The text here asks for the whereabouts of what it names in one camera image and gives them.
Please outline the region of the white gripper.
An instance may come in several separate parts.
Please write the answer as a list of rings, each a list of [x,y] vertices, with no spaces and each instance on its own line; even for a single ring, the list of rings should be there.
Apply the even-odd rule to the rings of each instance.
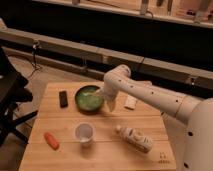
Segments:
[[[89,92],[89,95],[103,96],[103,92],[102,92],[102,89],[99,88],[99,89],[97,89],[94,92]],[[116,107],[116,100],[115,99],[113,99],[113,100],[107,100],[106,104],[107,104],[107,107],[108,107],[108,109],[109,109],[110,112],[113,112],[115,110],[115,107]]]

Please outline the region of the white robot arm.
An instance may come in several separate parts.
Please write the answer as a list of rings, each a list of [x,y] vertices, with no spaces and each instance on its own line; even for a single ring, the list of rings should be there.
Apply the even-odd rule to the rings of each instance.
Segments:
[[[138,83],[131,79],[131,70],[127,65],[119,65],[105,73],[103,86],[94,95],[112,102],[119,91],[187,125],[181,171],[213,171],[213,98],[199,99],[151,84]]]

